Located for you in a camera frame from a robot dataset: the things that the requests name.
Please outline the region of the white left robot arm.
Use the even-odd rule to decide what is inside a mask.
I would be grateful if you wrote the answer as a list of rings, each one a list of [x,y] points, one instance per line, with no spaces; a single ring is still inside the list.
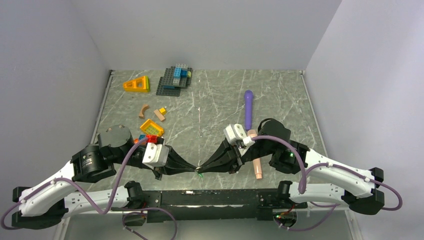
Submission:
[[[134,141],[124,125],[114,125],[97,135],[97,141],[74,154],[58,172],[33,187],[16,187],[10,230],[41,230],[74,214],[112,208],[137,210],[147,202],[141,185],[120,186],[123,168],[147,169],[160,180],[163,175],[195,171],[163,138],[155,135]]]

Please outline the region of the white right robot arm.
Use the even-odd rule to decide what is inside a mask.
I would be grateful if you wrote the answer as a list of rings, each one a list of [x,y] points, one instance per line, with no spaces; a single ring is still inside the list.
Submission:
[[[234,174],[245,163],[270,156],[269,165],[276,171],[300,176],[298,182],[282,180],[278,184],[275,199],[282,208],[329,203],[363,215],[375,215],[384,208],[385,196],[378,186],[384,179],[382,169],[364,170],[332,160],[291,140],[291,131],[276,119],[262,120],[256,136],[249,136],[240,124],[228,125],[224,135],[197,173]]]

